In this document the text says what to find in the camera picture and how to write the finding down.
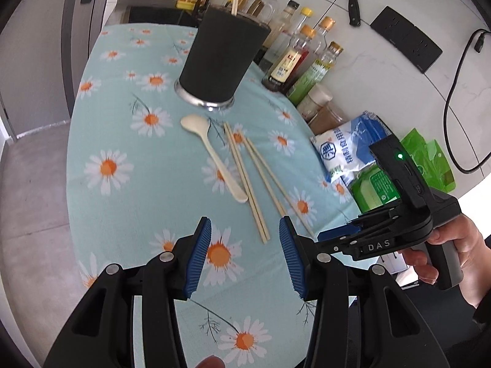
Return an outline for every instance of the plastic spoon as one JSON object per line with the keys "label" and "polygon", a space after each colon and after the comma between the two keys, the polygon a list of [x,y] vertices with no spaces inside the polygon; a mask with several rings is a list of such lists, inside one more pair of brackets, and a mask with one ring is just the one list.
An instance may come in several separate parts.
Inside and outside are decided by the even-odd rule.
{"label": "plastic spoon", "polygon": [[225,167],[225,165],[223,164],[223,162],[220,160],[219,156],[213,149],[212,145],[210,144],[210,141],[208,140],[208,129],[210,128],[210,122],[208,121],[208,119],[199,115],[185,116],[181,119],[181,126],[185,128],[187,131],[190,131],[191,133],[195,133],[201,137],[201,140],[203,141],[206,150],[212,157],[213,162],[215,162],[217,169],[220,170],[223,180],[225,181],[225,184],[227,184],[227,187],[230,190],[232,196],[235,198],[237,202],[240,203],[247,202],[246,193],[242,190],[240,185],[237,184],[235,179],[232,177],[230,172],[227,170],[227,168]]}

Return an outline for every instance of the floral tablecloth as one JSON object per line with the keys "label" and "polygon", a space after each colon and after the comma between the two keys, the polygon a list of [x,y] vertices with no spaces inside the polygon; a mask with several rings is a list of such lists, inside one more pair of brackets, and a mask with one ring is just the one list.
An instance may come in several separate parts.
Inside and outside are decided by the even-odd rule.
{"label": "floral tablecloth", "polygon": [[[70,228],[82,281],[90,286],[111,262],[124,268],[146,264],[208,216],[212,243],[198,289],[193,301],[176,302],[188,366],[209,355],[227,366],[294,366],[305,357],[315,305],[293,290],[278,239],[280,216],[239,130],[315,233],[343,225],[359,211],[343,183],[324,180],[310,129],[286,98],[263,88],[255,64],[224,112],[193,107],[175,94],[173,82],[196,32],[116,25],[104,28],[94,46],[75,103],[67,162]],[[181,117],[191,113],[210,118],[209,138],[237,177],[222,123],[233,128],[271,234],[267,244],[249,205],[233,199],[200,139],[181,128]],[[297,231],[306,233],[293,210],[289,214]],[[373,263],[340,259],[362,268]],[[138,367],[144,366],[139,308],[137,300]]]}

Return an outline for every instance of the soy sauce bottle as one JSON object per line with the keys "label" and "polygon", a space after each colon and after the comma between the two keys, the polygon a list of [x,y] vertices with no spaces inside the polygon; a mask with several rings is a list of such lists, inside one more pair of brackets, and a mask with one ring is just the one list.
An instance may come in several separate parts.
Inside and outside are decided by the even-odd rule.
{"label": "soy sauce bottle", "polygon": [[311,53],[311,41],[316,31],[309,25],[304,25],[298,35],[293,35],[288,48],[281,57],[271,66],[261,81],[267,89],[273,92],[280,91],[287,80],[294,75],[296,68]]}

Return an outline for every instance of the green plastic bag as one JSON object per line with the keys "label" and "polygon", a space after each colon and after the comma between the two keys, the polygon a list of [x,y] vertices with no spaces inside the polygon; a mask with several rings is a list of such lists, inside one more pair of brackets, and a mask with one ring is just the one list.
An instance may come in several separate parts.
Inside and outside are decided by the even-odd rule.
{"label": "green plastic bag", "polygon": [[[430,187],[447,193],[455,189],[452,170],[436,140],[426,143],[414,128],[403,138],[401,144]],[[351,186],[351,192],[362,213],[399,197],[389,177],[377,165],[371,165],[358,175]]]}

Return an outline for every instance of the black cable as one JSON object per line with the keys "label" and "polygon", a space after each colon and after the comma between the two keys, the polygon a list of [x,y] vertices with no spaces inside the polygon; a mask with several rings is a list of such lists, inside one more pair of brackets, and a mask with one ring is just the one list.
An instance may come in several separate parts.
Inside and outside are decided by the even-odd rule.
{"label": "black cable", "polygon": [[481,35],[479,36],[479,38],[476,42],[476,45],[474,47],[474,49],[477,52],[481,52],[481,49],[483,48],[484,37],[486,35],[491,35],[491,32],[487,31],[486,29],[478,29],[474,33],[472,33],[472,36],[470,37],[470,39],[467,42],[467,45],[463,51],[462,58],[461,58],[460,62],[458,63],[457,72],[455,73],[454,82],[453,82],[452,87],[450,88],[450,91],[448,93],[448,97],[447,97],[447,100],[445,102],[445,108],[443,110],[443,136],[445,137],[445,144],[446,144],[446,147],[448,150],[448,154],[450,155],[450,159],[454,163],[455,167],[457,167],[457,169],[459,169],[464,174],[472,174],[475,171],[479,170],[491,157],[491,152],[490,152],[481,162],[479,162],[477,164],[477,166],[473,167],[472,169],[466,170],[460,164],[457,163],[457,160],[455,159],[455,156],[452,153],[452,150],[450,148],[450,143],[448,141],[447,115],[448,115],[448,108],[450,107],[450,100],[452,99],[452,95],[453,95],[455,87],[457,85],[458,75],[460,75],[460,71],[462,69],[462,64],[463,64],[464,59],[466,58],[467,51],[469,50],[469,47],[472,44],[472,41],[474,40],[474,37],[476,37],[476,35],[479,33],[481,33]]}

